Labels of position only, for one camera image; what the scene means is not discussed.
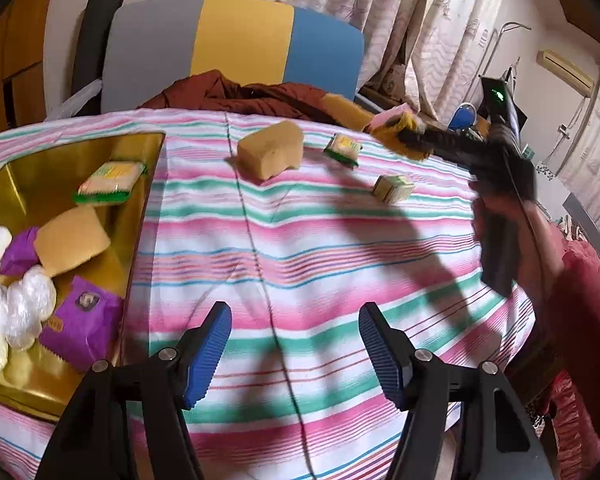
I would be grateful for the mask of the right hand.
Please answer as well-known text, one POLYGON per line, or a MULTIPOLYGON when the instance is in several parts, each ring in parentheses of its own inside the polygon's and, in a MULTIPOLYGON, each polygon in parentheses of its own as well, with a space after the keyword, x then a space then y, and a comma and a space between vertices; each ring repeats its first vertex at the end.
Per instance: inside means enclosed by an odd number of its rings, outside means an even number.
POLYGON ((481 246, 488 212, 516 224, 520 252, 516 283, 531 300, 534 310, 539 312, 550 299, 553 286, 564 270, 560 235, 554 232, 535 202, 488 192, 477 181, 470 181, 469 187, 477 193, 471 203, 474 214, 471 226, 474 239, 481 246))

